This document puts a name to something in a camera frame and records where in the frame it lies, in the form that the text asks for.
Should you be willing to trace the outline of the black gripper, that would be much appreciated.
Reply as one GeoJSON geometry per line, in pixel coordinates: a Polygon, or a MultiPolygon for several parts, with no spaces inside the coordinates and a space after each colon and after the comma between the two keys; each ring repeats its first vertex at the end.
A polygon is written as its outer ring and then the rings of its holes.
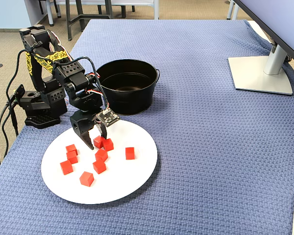
{"type": "MultiPolygon", "coordinates": [[[[91,149],[94,150],[89,131],[93,129],[95,125],[96,113],[92,111],[77,110],[70,117],[70,121],[74,132],[79,135],[83,142],[91,149]]],[[[102,122],[97,122],[96,127],[100,132],[100,136],[107,139],[106,126],[102,122]]]]}

